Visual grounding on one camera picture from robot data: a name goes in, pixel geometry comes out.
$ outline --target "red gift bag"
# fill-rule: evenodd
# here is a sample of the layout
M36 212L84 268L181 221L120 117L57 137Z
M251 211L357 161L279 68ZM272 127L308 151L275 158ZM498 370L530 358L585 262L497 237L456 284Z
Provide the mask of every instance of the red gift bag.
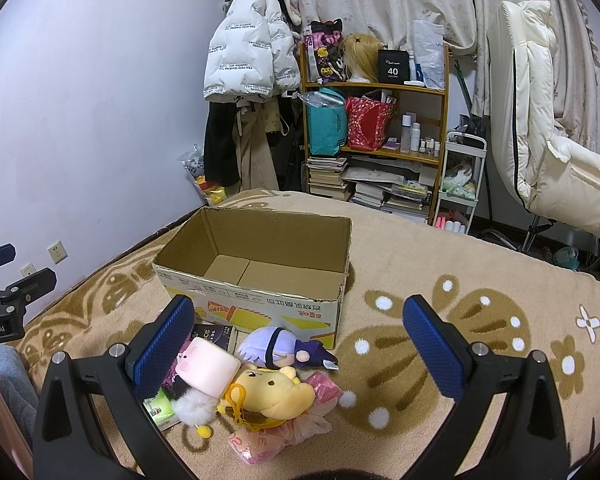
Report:
M347 144L356 150L372 152L384 144L386 130L397 104L362 97L347 98L349 129Z

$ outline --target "metal screw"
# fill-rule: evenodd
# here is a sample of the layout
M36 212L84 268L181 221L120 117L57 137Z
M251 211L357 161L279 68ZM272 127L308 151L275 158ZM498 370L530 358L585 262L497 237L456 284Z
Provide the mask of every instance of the metal screw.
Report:
M546 361L546 355L544 355L544 352L541 352L539 350L534 350L533 352L531 352L531 357L536 363L544 363Z
M471 345L471 351L479 355L480 357L485 356L489 353L489 347L484 343L474 343Z
M53 354L51 356L51 361L54 362L55 364L59 365L62 361L64 361L64 358L66 357L66 354L62 351L60 352L56 352L55 354Z
M115 343L109 347L109 355L111 357L120 357L125 353L126 347L122 343Z

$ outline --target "pink plastic bag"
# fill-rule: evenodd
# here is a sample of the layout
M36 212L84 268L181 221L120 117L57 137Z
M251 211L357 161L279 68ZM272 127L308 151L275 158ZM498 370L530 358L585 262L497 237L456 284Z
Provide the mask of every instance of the pink plastic bag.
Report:
M316 372L305 382L315 390L315 401L305 413L269 430L249 431L241 426L229 437L229 446L245 463L264 464L286 446L297 446L316 434L331 431L331 424L324 416L336 407L342 390L320 372Z

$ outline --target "open cardboard box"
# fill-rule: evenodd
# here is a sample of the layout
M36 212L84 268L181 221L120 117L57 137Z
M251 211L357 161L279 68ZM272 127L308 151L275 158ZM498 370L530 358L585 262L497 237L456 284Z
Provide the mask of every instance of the open cardboard box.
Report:
M243 332L284 326L331 349L350 238L349 218L203 207L155 257L154 269L205 320Z

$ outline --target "blonde wig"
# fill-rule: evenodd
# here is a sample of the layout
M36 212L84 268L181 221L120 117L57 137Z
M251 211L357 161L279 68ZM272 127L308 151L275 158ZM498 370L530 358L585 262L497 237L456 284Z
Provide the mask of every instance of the blonde wig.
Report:
M368 34L349 34L340 43L347 76L378 82L378 50L384 45Z

